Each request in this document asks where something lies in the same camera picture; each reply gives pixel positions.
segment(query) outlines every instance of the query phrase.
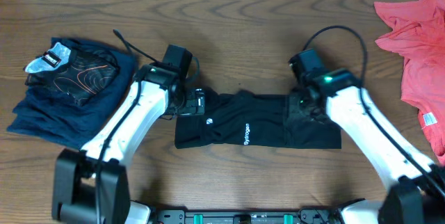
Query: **wooden table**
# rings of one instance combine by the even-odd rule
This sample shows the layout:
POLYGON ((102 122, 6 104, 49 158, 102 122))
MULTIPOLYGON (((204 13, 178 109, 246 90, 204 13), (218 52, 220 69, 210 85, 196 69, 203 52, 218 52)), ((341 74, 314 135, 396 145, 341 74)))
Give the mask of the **wooden table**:
MULTIPOLYGON (((1 0, 0 223, 52 223, 54 162, 63 147, 5 131, 26 90, 22 68, 49 48, 51 36, 123 48, 112 33, 119 29, 157 58, 170 43, 187 47, 200 60, 200 83, 219 93, 286 94, 296 84, 286 62, 308 37, 325 26, 350 26, 369 48, 367 87, 376 104, 434 157, 417 110, 400 101, 402 58, 374 43, 389 32, 374 1, 409 0, 1 0)), ((359 74, 362 55, 349 33, 326 32, 314 46, 328 67, 359 74)), ((385 196, 376 172, 345 134, 342 150, 177 150, 174 135, 175 121, 159 120, 150 129, 129 171, 133 199, 189 209, 293 209, 385 196)))

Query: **red cloth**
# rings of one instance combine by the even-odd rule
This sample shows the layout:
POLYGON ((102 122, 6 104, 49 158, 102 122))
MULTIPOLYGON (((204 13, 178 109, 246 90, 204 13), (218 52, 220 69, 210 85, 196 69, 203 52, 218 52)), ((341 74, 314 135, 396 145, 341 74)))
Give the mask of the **red cloth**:
POLYGON ((401 99, 419 109, 423 133, 445 165, 445 0, 374 6, 393 29, 375 43, 404 57, 401 99))

